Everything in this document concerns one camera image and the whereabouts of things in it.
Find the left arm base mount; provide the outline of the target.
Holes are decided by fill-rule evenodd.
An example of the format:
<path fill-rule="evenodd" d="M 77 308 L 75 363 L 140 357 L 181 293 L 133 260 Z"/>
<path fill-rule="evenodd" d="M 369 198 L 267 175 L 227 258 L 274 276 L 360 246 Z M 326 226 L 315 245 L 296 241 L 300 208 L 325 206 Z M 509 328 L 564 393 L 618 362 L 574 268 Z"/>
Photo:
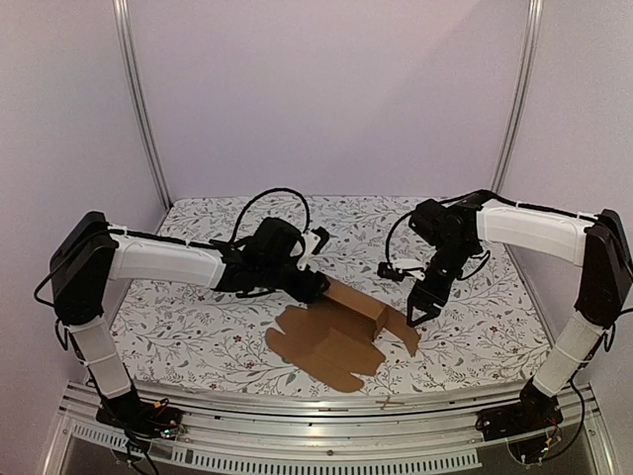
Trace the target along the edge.
<path fill-rule="evenodd" d="M 174 439 L 181 432 L 183 416 L 184 413 L 172 407 L 167 399 L 150 403 L 136 393 L 128 393 L 114 399 L 105 398 L 96 420 L 137 438 Z"/>

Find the brown cardboard box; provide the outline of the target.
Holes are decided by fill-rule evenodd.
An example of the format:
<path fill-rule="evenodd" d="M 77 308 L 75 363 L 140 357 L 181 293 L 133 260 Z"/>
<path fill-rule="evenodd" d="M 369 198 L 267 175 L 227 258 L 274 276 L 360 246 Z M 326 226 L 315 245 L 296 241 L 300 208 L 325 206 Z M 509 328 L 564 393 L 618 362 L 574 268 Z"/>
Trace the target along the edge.
<path fill-rule="evenodd" d="M 269 349 L 341 393 L 363 388 L 364 376 L 374 376 L 387 356 L 375 346 L 382 331 L 417 352 L 420 336 L 397 309 L 338 280 L 331 279 L 324 295 L 305 308 L 288 306 L 265 333 Z"/>

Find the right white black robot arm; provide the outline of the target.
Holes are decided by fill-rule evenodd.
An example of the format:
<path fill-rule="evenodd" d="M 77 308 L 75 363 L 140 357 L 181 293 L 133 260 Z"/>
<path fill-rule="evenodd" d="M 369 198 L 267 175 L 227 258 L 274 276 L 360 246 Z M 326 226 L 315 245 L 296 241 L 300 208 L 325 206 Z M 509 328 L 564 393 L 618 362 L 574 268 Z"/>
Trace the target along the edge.
<path fill-rule="evenodd" d="M 610 209 L 567 212 L 478 190 L 423 201 L 408 226 L 434 251 L 407 297 L 411 327 L 439 316 L 465 264 L 486 243 L 538 253 L 581 272 L 568 321 L 511 411 L 518 430 L 534 430 L 548 418 L 560 390 L 589 363 L 604 334 L 630 311 L 625 302 L 632 289 L 632 255 L 619 215 Z"/>

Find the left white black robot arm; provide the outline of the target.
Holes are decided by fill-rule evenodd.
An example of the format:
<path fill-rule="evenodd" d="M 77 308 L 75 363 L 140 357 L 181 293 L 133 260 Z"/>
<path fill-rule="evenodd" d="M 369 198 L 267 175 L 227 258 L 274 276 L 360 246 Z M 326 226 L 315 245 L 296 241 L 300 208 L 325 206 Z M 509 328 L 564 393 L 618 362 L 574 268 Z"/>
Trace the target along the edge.
<path fill-rule="evenodd" d="M 309 266 L 329 240 L 324 228 L 300 231 L 266 218 L 251 237 L 208 243 L 159 237 L 110 224 L 89 212 L 49 262 L 36 289 L 51 289 L 51 307 L 67 329 L 95 386 L 110 400 L 110 415 L 126 429 L 147 419 L 143 402 L 131 395 L 133 382 L 104 321 L 103 297 L 109 282 L 152 280 L 204 287 L 249 298 L 282 291 L 308 304 L 329 287 Z"/>

